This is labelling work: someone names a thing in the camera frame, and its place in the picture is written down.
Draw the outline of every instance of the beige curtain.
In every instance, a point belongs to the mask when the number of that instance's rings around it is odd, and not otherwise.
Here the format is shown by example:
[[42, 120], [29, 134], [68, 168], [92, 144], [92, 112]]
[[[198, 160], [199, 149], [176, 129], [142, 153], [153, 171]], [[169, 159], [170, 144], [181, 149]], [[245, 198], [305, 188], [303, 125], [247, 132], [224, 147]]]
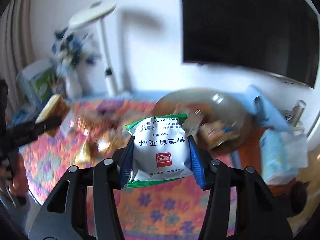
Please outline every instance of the beige curtain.
[[8, 85], [7, 116], [18, 109], [21, 101], [18, 72], [35, 61], [29, 13], [30, 0], [11, 0], [0, 18], [0, 78]]

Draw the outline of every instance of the wooden floor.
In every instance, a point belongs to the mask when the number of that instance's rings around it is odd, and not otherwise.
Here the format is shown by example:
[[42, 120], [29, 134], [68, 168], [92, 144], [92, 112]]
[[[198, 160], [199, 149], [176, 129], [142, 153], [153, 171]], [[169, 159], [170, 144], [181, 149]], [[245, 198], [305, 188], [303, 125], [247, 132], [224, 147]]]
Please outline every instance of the wooden floor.
[[308, 168], [300, 169], [297, 176], [297, 180], [310, 182], [307, 187], [307, 203], [304, 210], [298, 216], [288, 219], [294, 235], [308, 222], [320, 203], [320, 146], [310, 151], [308, 157]]

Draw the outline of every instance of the white wall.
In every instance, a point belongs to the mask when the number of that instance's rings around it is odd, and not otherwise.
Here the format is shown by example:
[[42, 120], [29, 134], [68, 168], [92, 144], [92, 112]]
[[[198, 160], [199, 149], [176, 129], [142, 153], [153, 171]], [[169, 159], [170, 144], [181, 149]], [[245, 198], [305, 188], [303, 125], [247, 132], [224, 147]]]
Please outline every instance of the white wall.
[[[74, 13], [96, 1], [99, 0], [31, 0], [30, 25], [36, 58], [50, 56], [54, 30], [66, 26]], [[281, 109], [292, 109], [298, 99], [304, 100], [307, 108], [302, 121], [307, 130], [312, 127], [320, 110], [318, 80], [315, 89], [311, 89], [243, 68], [182, 64], [181, 0], [103, 1], [117, 3], [116, 10], [106, 19], [106, 26], [111, 60], [121, 87], [134, 90], [211, 87], [242, 92], [255, 84]], [[86, 92], [106, 91], [103, 71], [100, 62], [95, 67], [81, 66], [80, 78]], [[123, 76], [129, 76], [124, 84]]]

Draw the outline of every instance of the flower vase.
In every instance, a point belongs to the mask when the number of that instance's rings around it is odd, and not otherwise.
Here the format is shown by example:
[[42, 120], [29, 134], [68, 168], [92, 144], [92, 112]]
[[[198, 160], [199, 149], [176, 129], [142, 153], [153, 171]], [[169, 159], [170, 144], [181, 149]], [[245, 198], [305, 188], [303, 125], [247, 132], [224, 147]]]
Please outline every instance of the flower vase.
[[78, 73], [75, 70], [70, 71], [65, 75], [66, 94], [71, 100], [76, 100], [82, 97], [82, 87], [79, 82]]

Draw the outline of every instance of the green package edge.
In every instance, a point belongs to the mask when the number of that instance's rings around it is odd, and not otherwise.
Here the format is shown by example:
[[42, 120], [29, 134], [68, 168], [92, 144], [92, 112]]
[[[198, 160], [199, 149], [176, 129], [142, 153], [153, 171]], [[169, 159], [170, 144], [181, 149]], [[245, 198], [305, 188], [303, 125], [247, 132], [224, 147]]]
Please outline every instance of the green package edge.
[[[184, 123], [184, 121], [188, 118], [187, 114], [167, 114], [165, 116], [150, 116], [150, 117], [146, 117], [143, 119], [140, 119], [138, 121], [135, 121], [131, 124], [127, 124], [125, 126], [125, 129], [127, 131], [131, 130], [133, 127], [135, 127], [138, 123], [140, 123], [141, 121], [147, 119], [147, 118], [178, 118], [179, 120], [179, 124], [182, 125]], [[154, 186], [154, 185], [158, 185], [158, 184], [162, 184], [165, 182], [170, 182], [170, 181], [174, 181], [177, 179], [182, 179], [182, 178], [176, 178], [176, 179], [167, 179], [167, 180], [129, 180], [128, 184], [127, 184], [127, 188], [137, 188], [137, 187], [148, 187], [148, 186]]]

